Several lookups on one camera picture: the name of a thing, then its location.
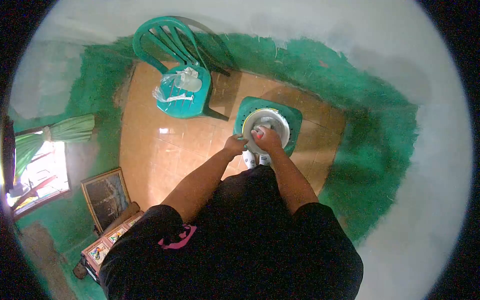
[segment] green curtain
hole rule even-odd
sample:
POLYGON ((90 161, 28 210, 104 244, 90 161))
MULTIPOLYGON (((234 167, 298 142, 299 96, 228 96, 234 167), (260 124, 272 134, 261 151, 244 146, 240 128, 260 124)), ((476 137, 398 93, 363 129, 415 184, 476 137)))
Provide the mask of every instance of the green curtain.
POLYGON ((15 176, 19 178, 22 175, 44 141, 85 142, 92 136, 94 127, 95 118, 89 114, 44 127, 41 134, 30 133, 15 137, 15 176))

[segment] orange floor tile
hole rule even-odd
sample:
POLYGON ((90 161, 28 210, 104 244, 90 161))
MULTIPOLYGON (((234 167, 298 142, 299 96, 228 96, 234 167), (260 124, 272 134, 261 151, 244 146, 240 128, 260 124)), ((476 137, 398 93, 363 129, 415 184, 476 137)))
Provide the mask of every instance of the orange floor tile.
MULTIPOLYGON (((176 63, 164 62, 172 68, 176 63)), ((175 119, 156 107, 152 91, 162 75, 147 63, 137 64, 123 113, 120 166, 132 201, 142 210, 160 204, 190 172, 222 149, 232 134, 240 102, 255 96, 299 109, 303 122, 292 161, 319 193, 335 157, 344 128, 342 111, 315 96, 256 75, 212 72, 210 108, 230 117, 175 119)), ((237 156, 223 178, 246 170, 237 156)))

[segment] green plastic chair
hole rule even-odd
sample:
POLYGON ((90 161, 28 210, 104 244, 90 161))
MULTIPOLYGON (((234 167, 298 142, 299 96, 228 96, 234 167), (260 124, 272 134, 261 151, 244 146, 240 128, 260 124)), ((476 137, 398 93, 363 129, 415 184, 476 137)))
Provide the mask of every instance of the green plastic chair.
POLYGON ((157 100, 157 107, 169 116, 187 119, 193 117, 212 117, 221 120, 228 120, 224 116, 208 107, 208 100, 212 93, 212 77, 210 71, 200 56, 195 42, 195 37, 190 28, 179 20, 172 17, 158 17, 143 23, 133 36, 133 51, 143 61, 157 68, 162 74, 176 74, 176 71, 184 70, 191 67, 198 72, 198 78, 202 80, 201 89, 196 92, 188 92, 183 89, 174 87, 173 81, 169 85, 161 85, 165 97, 178 96, 186 93, 186 96, 193 95, 193 101, 177 100, 171 102, 161 102, 157 100), (179 31, 182 31, 188 39, 190 39, 195 48, 197 56, 200 58, 202 65, 197 59, 188 52, 179 37, 179 31), (164 52, 175 58, 180 66, 168 69, 159 60, 147 53, 141 44, 141 40, 149 39, 155 45, 159 46, 164 52))
POLYGON ((277 109, 278 113, 287 120, 288 126, 290 127, 290 138, 283 150, 288 156, 291 156, 297 145, 297 139, 299 137, 301 122, 303 119, 301 112, 296 108, 291 108, 265 99, 245 97, 240 103, 237 118, 235 119, 235 124, 233 126, 233 134, 241 133, 243 123, 248 115, 261 108, 277 109))

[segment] curtain tie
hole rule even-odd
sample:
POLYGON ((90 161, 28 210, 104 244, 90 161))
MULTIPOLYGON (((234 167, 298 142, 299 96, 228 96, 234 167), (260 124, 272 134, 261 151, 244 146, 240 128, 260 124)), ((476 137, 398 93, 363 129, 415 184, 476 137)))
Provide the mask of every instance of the curtain tie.
POLYGON ((43 132, 43 140, 45 142, 51 142, 52 141, 52 133, 50 132, 50 128, 48 126, 45 126, 42 129, 43 132))

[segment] foot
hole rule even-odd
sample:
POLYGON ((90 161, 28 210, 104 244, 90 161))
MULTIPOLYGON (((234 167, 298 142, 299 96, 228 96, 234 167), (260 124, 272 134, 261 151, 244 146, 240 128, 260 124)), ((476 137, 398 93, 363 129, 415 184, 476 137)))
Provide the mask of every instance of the foot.
POLYGON ((259 161, 260 165, 269 166, 271 163, 272 163, 272 159, 268 154, 260 155, 260 161, 259 161))
POLYGON ((241 157, 248 169, 252 169, 257 166, 257 163, 255 162, 255 155, 253 155, 253 153, 249 150, 243 151, 241 157))

